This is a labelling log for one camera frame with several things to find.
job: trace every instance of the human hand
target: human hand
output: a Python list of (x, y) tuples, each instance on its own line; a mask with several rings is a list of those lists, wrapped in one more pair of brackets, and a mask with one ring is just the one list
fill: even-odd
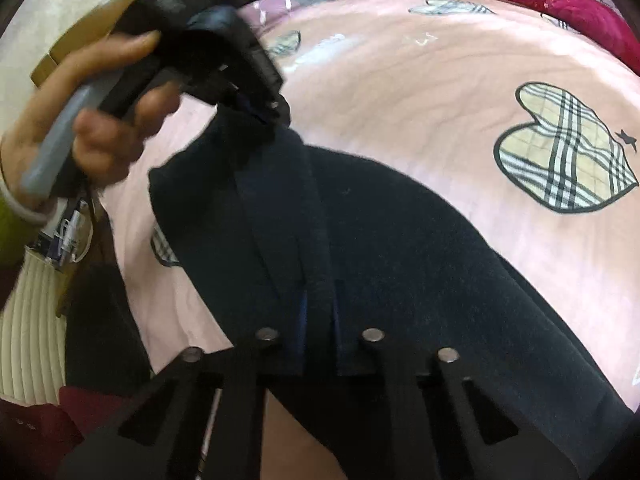
[[(76, 89), (93, 75), (122, 68), (148, 56), (159, 39), (159, 32), (135, 38), (108, 36), (67, 56), (44, 82), (14, 126), (0, 139), (2, 174), (18, 202), (31, 210), (42, 207), (41, 198), (22, 192), (20, 178)], [(123, 180), (129, 174), (130, 164), (142, 155), (143, 141), (155, 135), (165, 117), (179, 106), (178, 85), (170, 82), (139, 100), (132, 124), (98, 110), (83, 109), (73, 124), (76, 138), (72, 152), (76, 164), (96, 186)]]

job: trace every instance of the black star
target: black star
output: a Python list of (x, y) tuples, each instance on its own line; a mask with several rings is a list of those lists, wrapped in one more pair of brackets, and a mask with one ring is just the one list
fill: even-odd
[(638, 147), (636, 146), (636, 142), (638, 142), (638, 140), (635, 137), (627, 135), (624, 130), (620, 130), (620, 132), (621, 132), (620, 134), (616, 132), (616, 135), (620, 137), (620, 139), (624, 140), (625, 144), (631, 144), (634, 151), (637, 153)]

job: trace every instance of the gray handle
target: gray handle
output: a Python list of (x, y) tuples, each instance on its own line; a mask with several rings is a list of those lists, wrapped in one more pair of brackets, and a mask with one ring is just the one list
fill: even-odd
[(22, 175), (22, 190), (48, 198), (74, 143), (73, 124), (83, 108), (97, 108), (122, 76), (122, 70), (108, 72), (81, 86), (56, 118), (42, 141), (31, 167)]

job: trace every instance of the metal screw head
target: metal screw head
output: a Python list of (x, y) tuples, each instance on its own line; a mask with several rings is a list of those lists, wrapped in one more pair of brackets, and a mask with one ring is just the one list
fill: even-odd
[(188, 363), (197, 363), (200, 359), (202, 359), (204, 351), (198, 346), (190, 346), (188, 348), (185, 348), (182, 351), (181, 355), (183, 361), (186, 361)]
[(385, 333), (379, 328), (367, 328), (362, 331), (362, 338), (369, 343), (377, 343), (385, 338)]
[(456, 351), (455, 348), (441, 348), (438, 350), (438, 359), (440, 359), (443, 363), (452, 363), (460, 359), (460, 354)]
[(280, 333), (269, 326), (265, 326), (255, 333), (256, 339), (260, 341), (275, 341), (279, 336)]

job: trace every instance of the white wristband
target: white wristband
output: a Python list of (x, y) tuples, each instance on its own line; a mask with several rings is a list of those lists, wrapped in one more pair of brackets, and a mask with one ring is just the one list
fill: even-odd
[(20, 202), (18, 202), (14, 196), (9, 191), (9, 188), (4, 181), (4, 174), (2, 174), (2, 160), (0, 159), (0, 195), (4, 199), (4, 202), (7, 204), (9, 209), (15, 213), (17, 216), (22, 218), (25, 222), (29, 224), (39, 226), (46, 225), (49, 221), (49, 214), (46, 213), (37, 213), (32, 211), (31, 209), (27, 209)]

